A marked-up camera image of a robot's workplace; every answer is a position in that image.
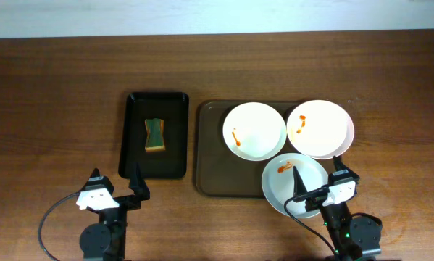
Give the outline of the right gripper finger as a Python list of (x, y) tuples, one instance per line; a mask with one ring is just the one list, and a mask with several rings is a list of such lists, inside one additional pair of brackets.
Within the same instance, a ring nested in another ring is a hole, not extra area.
[(342, 163), (340, 156), (333, 157), (333, 164), (335, 167), (334, 175), (342, 175), (349, 172), (349, 169)]
[(304, 182), (296, 166), (293, 167), (293, 179), (294, 179), (293, 197), (304, 198), (304, 195), (308, 191), (304, 185)]

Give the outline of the green yellow sponge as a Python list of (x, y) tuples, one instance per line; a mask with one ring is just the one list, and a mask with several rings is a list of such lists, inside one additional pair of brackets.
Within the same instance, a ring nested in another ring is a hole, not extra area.
[(148, 153), (160, 152), (166, 149), (164, 142), (164, 121), (159, 118), (146, 119), (145, 151)]

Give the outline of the cream white plate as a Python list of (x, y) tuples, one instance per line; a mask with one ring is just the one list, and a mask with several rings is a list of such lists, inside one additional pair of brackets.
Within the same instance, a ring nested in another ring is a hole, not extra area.
[(284, 147), (286, 124), (268, 104), (246, 102), (232, 108), (222, 125), (222, 137), (229, 150), (248, 161), (274, 157)]

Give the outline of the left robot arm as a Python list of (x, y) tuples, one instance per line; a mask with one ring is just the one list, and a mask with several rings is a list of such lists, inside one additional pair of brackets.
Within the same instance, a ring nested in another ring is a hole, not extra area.
[(150, 191), (139, 166), (129, 176), (127, 196), (112, 196), (114, 186), (106, 176), (94, 169), (79, 191), (76, 205), (99, 216), (80, 235), (80, 249), (84, 260), (124, 260), (126, 249), (127, 213), (139, 210), (141, 202), (150, 199)]

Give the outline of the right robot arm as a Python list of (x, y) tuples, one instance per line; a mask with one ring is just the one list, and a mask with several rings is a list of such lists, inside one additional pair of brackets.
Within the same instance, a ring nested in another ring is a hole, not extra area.
[(318, 210), (322, 215), (330, 240), (314, 229), (292, 217), (299, 225), (318, 236), (332, 254), (326, 260), (375, 260), (380, 248), (383, 222), (367, 213), (350, 213), (347, 201), (356, 195), (359, 176), (334, 156), (335, 172), (328, 175), (327, 183), (313, 191), (307, 191), (296, 168), (293, 169), (293, 196), (283, 205), (288, 209), (291, 202), (305, 202), (306, 211)]

